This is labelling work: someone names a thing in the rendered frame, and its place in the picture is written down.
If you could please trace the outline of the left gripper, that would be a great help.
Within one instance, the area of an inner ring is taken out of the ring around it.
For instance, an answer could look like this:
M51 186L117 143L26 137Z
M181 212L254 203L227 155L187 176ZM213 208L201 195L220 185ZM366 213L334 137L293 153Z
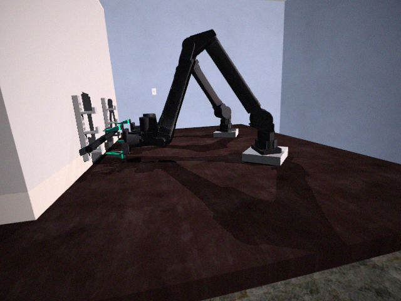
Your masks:
M122 151L123 152L122 151L107 152L106 154L116 156L121 159L125 159L126 154L130 153L131 147L141 147L142 146L142 142L139 142L139 140L141 139L141 134L128 134L129 129L125 130L123 127L123 124L115 126L115 128L103 130L103 132L118 131L118 130L122 130L122 134L123 134L123 140L124 140L124 142L122 142Z

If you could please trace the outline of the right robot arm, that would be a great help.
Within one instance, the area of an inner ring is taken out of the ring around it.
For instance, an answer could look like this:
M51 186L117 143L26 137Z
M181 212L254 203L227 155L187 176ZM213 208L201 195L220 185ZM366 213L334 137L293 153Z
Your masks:
M231 132L235 131L236 128L232 128L232 123L231 123L231 108L226 106L217 96L215 93L214 89L212 88L211 84L207 80L206 76L203 74L200 66L199 66L199 61L196 59L192 75L205 93L206 97L209 99L210 103L212 104L212 108L214 109L214 115L218 118L221 118L221 124L220 128L217 129L217 131L220 132ZM170 92L171 92L172 86L170 88L162 115L159 118L159 122L157 123L158 128L160 128L160 124L163 120L165 109L167 106L167 102L169 100Z

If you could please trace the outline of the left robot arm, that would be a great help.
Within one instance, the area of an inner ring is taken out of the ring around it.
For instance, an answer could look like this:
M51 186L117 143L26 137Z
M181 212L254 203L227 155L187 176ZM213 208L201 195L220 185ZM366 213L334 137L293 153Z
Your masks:
M157 126L156 117L139 117L140 131L128 134L141 134L139 142L142 142L142 146L154 145L164 148L172 142L196 57L204 50L208 52L246 112L250 114L250 127L258 129L258 138L255 139L255 144L251 144L251 148L261 155L282 153L275 138L273 116L260 107L261 104L222 47L213 29L183 40L179 64L160 128Z

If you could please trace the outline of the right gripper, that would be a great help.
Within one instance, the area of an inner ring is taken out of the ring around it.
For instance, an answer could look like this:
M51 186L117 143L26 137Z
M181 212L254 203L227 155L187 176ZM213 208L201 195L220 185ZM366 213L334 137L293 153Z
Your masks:
M124 122L117 123L117 124L129 124L129 123L130 123L130 130L131 131L134 130L135 122L131 123L131 119L128 119L128 120L126 120ZM118 142L124 142L124 140L118 140Z

